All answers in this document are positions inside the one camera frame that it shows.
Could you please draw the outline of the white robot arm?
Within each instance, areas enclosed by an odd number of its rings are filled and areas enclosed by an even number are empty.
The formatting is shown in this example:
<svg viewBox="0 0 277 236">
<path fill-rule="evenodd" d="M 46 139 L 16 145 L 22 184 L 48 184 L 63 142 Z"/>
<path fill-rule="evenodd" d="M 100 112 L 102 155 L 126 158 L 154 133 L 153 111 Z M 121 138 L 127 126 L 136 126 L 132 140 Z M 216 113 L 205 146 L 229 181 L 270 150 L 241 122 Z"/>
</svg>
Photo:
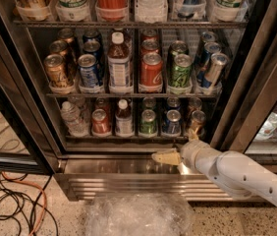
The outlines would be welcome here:
<svg viewBox="0 0 277 236">
<path fill-rule="evenodd" d="M 196 134 L 180 149 L 170 148 L 152 155 L 155 162 L 177 165 L 182 175 L 198 172 L 236 200 L 258 195 L 277 207 L 277 175 L 232 150 L 221 152 Z"/>
</svg>

